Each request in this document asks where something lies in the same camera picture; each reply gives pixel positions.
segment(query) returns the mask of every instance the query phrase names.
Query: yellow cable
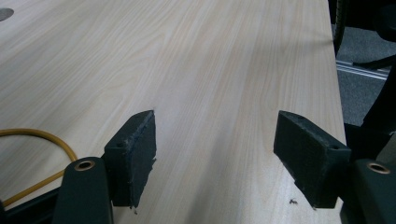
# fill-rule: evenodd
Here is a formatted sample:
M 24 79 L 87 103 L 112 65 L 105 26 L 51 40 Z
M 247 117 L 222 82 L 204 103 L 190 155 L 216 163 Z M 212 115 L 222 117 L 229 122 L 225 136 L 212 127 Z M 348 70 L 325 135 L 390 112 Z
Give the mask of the yellow cable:
M 76 161 L 78 159 L 76 156 L 76 153 L 73 151 L 73 149 L 69 145 L 66 144 L 66 142 L 64 142 L 62 139 L 60 139 L 59 137 L 57 137 L 51 133 L 46 133 L 46 132 L 36 130 L 36 129 L 0 130 L 0 136 L 15 135 L 15 134 L 17 134 L 17 135 L 31 135 L 31 136 L 47 139 L 47 140 L 51 141 L 52 143 L 54 143 L 55 145 L 61 147 L 64 150 L 64 152 L 67 154 L 67 156 L 70 158 L 70 161 Z M 50 182 L 56 180 L 57 178 L 59 178 L 63 175 L 64 175 L 64 170 L 56 173 L 55 175 L 48 177 L 47 179 L 45 179 L 43 181 L 40 181 L 39 183 L 33 185 L 29 189 L 26 189 L 16 195 L 12 196 L 11 198 L 3 201 L 4 207 L 7 207 L 10 204 L 15 203 L 17 200 L 25 197 L 26 195 L 28 195 L 38 189 L 43 188 L 44 186 L 48 185 Z

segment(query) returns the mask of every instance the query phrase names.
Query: wooden table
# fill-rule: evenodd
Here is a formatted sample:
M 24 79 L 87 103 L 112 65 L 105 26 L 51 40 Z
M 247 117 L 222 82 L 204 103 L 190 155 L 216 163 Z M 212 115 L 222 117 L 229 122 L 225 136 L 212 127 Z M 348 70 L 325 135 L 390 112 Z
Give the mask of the wooden table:
M 0 7 L 15 10 L 0 21 L 0 129 L 44 130 L 80 158 L 101 156 L 129 117 L 155 110 L 138 215 L 115 208 L 115 223 L 339 222 L 339 206 L 314 211 L 273 153 L 280 109 L 345 141 L 327 0 Z M 0 140 L 3 200 L 69 163 L 44 140 Z

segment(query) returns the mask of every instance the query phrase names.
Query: light wood grain surface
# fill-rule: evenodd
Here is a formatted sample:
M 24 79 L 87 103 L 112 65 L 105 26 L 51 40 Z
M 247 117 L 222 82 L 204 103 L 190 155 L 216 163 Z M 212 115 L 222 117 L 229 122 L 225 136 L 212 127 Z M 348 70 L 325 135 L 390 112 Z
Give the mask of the light wood grain surface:
M 154 109 L 157 161 L 115 223 L 339 223 L 273 153 L 278 110 L 345 141 L 327 0 L 0 1 L 0 129 L 60 136 L 80 158 Z M 69 163 L 0 138 L 0 198 Z M 57 181 L 24 199 L 60 185 Z M 294 199 L 298 204 L 290 204 Z

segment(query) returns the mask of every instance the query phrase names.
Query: gray carpet floor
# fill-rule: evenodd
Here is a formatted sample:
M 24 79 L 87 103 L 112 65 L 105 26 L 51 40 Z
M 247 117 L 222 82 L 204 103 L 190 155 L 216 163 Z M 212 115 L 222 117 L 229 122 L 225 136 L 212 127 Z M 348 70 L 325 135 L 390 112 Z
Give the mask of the gray carpet floor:
M 337 60 L 370 62 L 396 53 L 396 43 L 383 40 L 376 32 L 347 27 Z M 380 93 L 385 80 L 337 71 L 344 122 L 361 125 Z

